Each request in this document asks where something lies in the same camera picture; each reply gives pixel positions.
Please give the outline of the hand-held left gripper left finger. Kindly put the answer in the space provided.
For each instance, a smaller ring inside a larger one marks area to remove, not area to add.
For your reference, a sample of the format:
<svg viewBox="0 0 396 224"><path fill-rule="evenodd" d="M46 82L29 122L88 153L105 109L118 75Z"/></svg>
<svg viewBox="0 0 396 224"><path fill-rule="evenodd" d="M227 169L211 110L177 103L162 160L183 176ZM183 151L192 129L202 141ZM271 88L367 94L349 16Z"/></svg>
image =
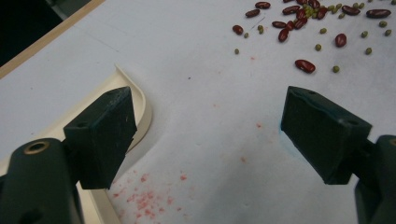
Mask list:
<svg viewBox="0 0 396 224"><path fill-rule="evenodd" d="M84 189L108 189L137 131L132 91L103 93L64 127L67 147L78 155Z"/></svg>

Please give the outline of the cream plastic dustpan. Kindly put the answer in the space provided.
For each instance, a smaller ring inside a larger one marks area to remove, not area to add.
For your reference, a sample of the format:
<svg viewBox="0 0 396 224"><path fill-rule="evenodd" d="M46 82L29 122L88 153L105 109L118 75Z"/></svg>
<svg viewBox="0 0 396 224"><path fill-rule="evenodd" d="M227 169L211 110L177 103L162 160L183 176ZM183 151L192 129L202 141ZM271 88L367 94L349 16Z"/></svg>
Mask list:
<svg viewBox="0 0 396 224"><path fill-rule="evenodd" d="M118 221L106 195L111 186L84 189L80 185L78 155L67 147L64 127L103 93L121 87L129 87L132 91L137 128L126 154L144 137L152 117L148 99L121 69L117 69L36 139L0 161L0 224Z"/></svg>

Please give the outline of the pile of red and green beans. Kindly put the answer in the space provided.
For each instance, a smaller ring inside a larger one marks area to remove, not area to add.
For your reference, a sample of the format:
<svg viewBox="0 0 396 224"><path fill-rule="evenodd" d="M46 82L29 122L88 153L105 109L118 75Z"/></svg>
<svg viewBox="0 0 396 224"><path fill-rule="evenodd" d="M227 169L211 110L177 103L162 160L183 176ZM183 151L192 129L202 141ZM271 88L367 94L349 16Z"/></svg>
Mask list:
<svg viewBox="0 0 396 224"><path fill-rule="evenodd" d="M338 15L338 19L343 19L345 15L358 16L361 13L361 9L364 9L364 3L355 3L352 6L337 4L331 6L323 6L319 0L282 0L283 3L294 1L297 5L288 6L282 9L282 15L295 15L293 21L272 21L271 25L276 29L280 29L277 40L279 43L284 43L291 31L301 30L309 19L323 20L328 12L335 14L341 9L341 14ZM245 13L247 19L254 18L260 15L264 9L269 9L271 3L261 1L255 3L255 9L252 9ZM385 19L391 15L391 10L384 8L369 9L365 12L365 16L368 19ZM242 35L244 38L249 37L249 33L244 31L244 28L235 24L232 27L232 31L236 35ZM337 34L333 40L334 45L337 48L343 48L347 44L347 35L344 33ZM316 66L308 60L298 59L294 62L296 68L305 72L306 74L313 74L316 71Z"/></svg>

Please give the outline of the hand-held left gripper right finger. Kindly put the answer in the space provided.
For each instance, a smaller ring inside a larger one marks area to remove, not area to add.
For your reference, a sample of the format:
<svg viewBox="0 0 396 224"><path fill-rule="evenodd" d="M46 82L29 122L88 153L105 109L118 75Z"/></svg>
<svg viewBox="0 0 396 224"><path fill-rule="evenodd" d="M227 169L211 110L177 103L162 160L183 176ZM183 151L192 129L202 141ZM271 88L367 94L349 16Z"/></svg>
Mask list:
<svg viewBox="0 0 396 224"><path fill-rule="evenodd" d="M281 130L328 185L345 185L352 172L347 159L361 149L372 129L319 93L289 86Z"/></svg>

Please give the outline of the wooden table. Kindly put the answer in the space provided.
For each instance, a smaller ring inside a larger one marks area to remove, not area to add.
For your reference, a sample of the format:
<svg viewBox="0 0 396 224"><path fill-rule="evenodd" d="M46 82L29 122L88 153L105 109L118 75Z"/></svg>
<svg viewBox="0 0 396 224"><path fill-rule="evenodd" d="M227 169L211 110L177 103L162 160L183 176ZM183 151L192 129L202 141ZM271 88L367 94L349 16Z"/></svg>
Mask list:
<svg viewBox="0 0 396 224"><path fill-rule="evenodd" d="M99 7L105 0L91 0L81 9L77 10L70 17L65 19L55 28L40 37L35 43L30 45L27 49L23 50L17 56L12 58L9 62L0 67L0 79L11 73L18 68L21 64L35 56L40 50L46 47L50 42L59 37L62 33L70 29L78 21L86 17L90 12Z"/></svg>

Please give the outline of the white table cover sheet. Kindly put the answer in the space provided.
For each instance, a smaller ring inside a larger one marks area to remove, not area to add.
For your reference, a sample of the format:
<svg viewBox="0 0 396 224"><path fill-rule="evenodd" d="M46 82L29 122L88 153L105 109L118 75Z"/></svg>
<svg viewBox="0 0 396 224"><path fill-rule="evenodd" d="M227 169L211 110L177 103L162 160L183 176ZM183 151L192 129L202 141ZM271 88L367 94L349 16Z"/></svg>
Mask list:
<svg viewBox="0 0 396 224"><path fill-rule="evenodd" d="M290 86L396 135L396 6L328 14L279 42L283 0L105 0L0 73L0 160L122 69L153 109L108 195L123 224L357 224L352 185L328 186L281 132Z"/></svg>

